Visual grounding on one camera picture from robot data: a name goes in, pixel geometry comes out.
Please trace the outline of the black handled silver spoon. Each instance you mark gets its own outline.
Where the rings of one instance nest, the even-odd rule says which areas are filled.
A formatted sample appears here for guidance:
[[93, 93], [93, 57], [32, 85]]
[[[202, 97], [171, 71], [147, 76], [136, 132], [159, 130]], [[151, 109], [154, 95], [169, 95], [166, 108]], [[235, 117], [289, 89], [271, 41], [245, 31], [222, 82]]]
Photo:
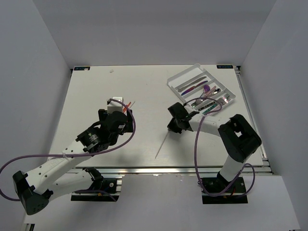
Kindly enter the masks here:
[[[221, 92], [221, 89], [220, 88], [218, 88], [218, 89], [215, 89], [215, 91], [212, 93], [212, 94], [210, 94], [209, 96], [207, 96], [206, 98], [202, 98], [203, 99], [203, 101], [205, 101], [207, 98], [209, 98], [210, 96], [214, 96], [214, 95], [216, 95], [217, 93], [219, 93], [219, 92]], [[192, 107], [196, 107], [196, 106], [198, 106], [198, 104], [196, 103], [196, 102], [193, 102], [192, 103]]]

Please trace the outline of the ornate silver table knife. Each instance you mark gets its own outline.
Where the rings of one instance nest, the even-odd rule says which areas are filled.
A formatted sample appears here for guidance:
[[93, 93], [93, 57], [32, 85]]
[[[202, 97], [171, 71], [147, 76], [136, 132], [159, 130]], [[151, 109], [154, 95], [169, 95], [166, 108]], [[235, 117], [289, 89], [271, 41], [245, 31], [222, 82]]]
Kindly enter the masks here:
[[178, 92], [182, 92], [182, 91], [185, 90], [186, 88], [188, 88], [188, 87], [190, 87], [190, 86], [192, 86], [192, 85], [194, 85], [194, 84], [196, 84], [196, 83], [202, 81], [203, 79], [206, 79], [206, 76], [198, 78], [197, 80], [195, 80], [195, 81], [193, 81], [193, 82], [191, 82], [191, 83], [189, 83], [189, 84], [187, 84], [187, 85], [185, 85], [185, 86], [183, 86], [183, 87], [177, 89], [177, 91], [178, 91]]

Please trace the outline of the iridescent rainbow steak knife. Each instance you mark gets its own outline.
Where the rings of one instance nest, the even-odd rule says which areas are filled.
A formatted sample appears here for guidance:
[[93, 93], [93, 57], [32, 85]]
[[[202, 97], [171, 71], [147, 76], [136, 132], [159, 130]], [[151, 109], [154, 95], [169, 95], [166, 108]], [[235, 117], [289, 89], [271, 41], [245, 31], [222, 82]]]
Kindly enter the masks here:
[[206, 80], [206, 81], [203, 81], [203, 82], [198, 83], [198, 84], [195, 85], [195, 86], [190, 87], [189, 89], [185, 90], [185, 91], [181, 94], [181, 96], [183, 96], [183, 95], [185, 95], [185, 94], [191, 92], [191, 91], [194, 90], [195, 88], [197, 88], [197, 87], [199, 87], [199, 86], [202, 86], [202, 85], [204, 85], [204, 84], [207, 83], [207, 82], [208, 82], [208, 81]]

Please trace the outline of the iridescent purple ornate spoon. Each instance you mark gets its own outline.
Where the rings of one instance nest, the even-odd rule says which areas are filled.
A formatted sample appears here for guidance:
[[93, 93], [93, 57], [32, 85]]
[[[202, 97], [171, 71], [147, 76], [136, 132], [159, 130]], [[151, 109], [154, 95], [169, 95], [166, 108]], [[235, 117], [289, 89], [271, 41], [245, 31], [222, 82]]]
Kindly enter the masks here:
[[198, 98], [198, 100], [201, 100], [202, 98], [204, 98], [206, 96], [206, 94], [211, 90], [211, 87], [209, 85], [204, 85], [203, 86], [203, 93], [200, 95], [200, 97]]

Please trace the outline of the teal handled silver fork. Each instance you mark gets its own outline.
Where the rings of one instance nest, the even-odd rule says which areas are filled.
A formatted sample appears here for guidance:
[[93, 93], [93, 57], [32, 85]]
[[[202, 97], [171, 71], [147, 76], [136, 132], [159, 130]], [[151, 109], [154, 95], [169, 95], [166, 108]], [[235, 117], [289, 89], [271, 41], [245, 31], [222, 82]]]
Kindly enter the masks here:
[[[228, 104], [230, 101], [232, 100], [232, 97], [230, 95], [224, 95], [221, 98], [218, 99], [218, 102], [224, 106], [226, 104]], [[212, 111], [212, 110], [216, 110], [216, 108], [218, 107], [218, 104], [216, 102], [212, 102], [209, 104], [209, 106], [207, 107], [207, 109], [203, 112], [203, 114], [205, 115], [206, 113]]]

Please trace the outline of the pink handled silver spoon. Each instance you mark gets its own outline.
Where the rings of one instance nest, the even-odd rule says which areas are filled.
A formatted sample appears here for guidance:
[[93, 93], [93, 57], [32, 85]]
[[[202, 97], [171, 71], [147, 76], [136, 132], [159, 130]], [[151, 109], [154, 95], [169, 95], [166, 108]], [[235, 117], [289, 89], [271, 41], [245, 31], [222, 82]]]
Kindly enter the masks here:
[[[215, 91], [215, 89], [216, 89], [216, 86], [214, 86], [213, 88], [211, 88], [211, 90], [206, 94], [206, 96], [204, 97], [204, 98], [206, 98], [207, 96], [209, 96], [210, 94], [212, 94], [214, 91]], [[197, 104], [200, 104], [201, 102], [203, 101], [203, 99], [201, 99], [201, 100], [196, 100], [195, 102], [197, 103]]]

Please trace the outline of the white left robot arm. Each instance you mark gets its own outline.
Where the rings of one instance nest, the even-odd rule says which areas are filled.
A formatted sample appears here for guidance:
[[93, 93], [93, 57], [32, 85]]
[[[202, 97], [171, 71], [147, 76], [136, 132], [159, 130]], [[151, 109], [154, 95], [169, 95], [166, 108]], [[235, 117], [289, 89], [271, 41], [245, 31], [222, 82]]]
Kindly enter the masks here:
[[92, 158], [95, 153], [116, 144], [124, 133], [135, 132], [132, 111], [126, 113], [104, 109], [98, 111], [99, 121], [92, 124], [68, 145], [60, 157], [53, 157], [41, 166], [13, 175], [15, 192], [27, 215], [43, 210], [52, 200], [76, 191], [99, 192], [104, 177], [94, 167], [86, 167], [71, 178], [64, 175], [78, 164]]

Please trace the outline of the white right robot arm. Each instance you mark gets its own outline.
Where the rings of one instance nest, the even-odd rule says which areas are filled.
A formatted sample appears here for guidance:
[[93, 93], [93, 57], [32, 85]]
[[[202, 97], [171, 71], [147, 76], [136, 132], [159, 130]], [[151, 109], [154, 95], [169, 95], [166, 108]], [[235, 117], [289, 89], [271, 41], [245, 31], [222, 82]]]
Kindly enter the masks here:
[[236, 114], [222, 119], [192, 111], [181, 103], [168, 108], [172, 119], [167, 128], [174, 133], [184, 130], [203, 132], [221, 138], [228, 157], [217, 174], [218, 188], [223, 192], [235, 186], [234, 178], [243, 168], [249, 157], [262, 144], [261, 138], [244, 116]]

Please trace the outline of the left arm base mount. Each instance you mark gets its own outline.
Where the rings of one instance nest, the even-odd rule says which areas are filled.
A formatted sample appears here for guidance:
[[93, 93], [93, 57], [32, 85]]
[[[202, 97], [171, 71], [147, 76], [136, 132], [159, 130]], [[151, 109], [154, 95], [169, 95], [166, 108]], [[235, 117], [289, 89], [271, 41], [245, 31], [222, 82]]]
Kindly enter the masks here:
[[83, 168], [90, 174], [92, 184], [88, 189], [73, 192], [71, 201], [79, 202], [116, 202], [119, 199], [119, 179], [104, 177], [96, 168]]

